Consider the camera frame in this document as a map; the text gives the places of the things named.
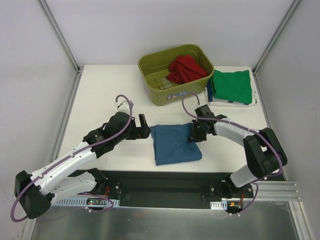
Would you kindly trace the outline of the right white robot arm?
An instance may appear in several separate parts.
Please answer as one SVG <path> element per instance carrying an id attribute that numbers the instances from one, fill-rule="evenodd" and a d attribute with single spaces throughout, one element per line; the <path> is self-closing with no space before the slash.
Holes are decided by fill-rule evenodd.
<path id="1" fill-rule="evenodd" d="M 214 115 L 205 104 L 195 109 L 189 139 L 199 143 L 206 141 L 207 135 L 229 139 L 242 146 L 245 153 L 246 164 L 214 187 L 215 193 L 222 198 L 237 197 L 249 184 L 268 176 L 280 175 L 288 163 L 288 158 L 271 128 L 259 130 L 243 126 L 225 115 Z"/>

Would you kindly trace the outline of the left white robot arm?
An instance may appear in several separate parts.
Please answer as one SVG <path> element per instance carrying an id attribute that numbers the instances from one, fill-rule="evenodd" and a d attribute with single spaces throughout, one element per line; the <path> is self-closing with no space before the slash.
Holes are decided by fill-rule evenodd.
<path id="1" fill-rule="evenodd" d="M 123 140 L 146 139 L 151 133 L 144 114 L 139 114 L 140 126 L 128 113 L 118 111 L 101 127 L 90 131 L 65 156 L 49 165 L 15 177 L 14 195 L 28 219 L 43 215 L 54 203 L 76 194 L 102 194 L 109 182 L 97 168 L 72 177 L 85 164 L 112 151 Z"/>

